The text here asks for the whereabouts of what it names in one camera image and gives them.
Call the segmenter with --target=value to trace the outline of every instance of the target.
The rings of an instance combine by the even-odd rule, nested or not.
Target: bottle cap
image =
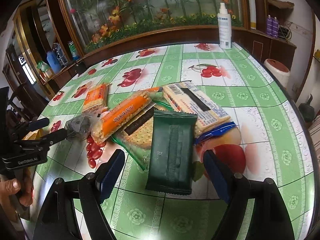
[[[226,9],[226,5],[224,4],[224,2],[220,3],[220,9],[219,9],[220,13],[224,13],[224,14],[228,14],[228,11]]]

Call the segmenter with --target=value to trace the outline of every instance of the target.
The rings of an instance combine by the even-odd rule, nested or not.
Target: glass partition
[[[84,52],[136,34],[183,25],[217,25],[220,2],[242,26],[240,0],[64,0]]]

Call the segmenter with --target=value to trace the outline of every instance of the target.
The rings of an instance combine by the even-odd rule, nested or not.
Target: purple spray can
[[[266,31],[266,34],[269,35],[269,36],[272,36],[272,18],[271,16],[269,15],[267,17],[267,31]]]
[[[275,17],[272,20],[272,37],[277,38],[278,37],[278,31],[279,31],[279,21],[277,20],[277,17]]]

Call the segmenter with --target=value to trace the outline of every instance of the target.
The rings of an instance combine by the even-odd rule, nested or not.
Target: green wrapper
[[[146,189],[191,194],[192,142],[196,114],[154,110]]]

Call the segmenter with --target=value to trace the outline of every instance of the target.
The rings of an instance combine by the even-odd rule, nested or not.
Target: white bucket
[[[286,88],[290,77],[289,69],[281,62],[269,58],[264,61],[264,65],[277,78],[281,85]]]

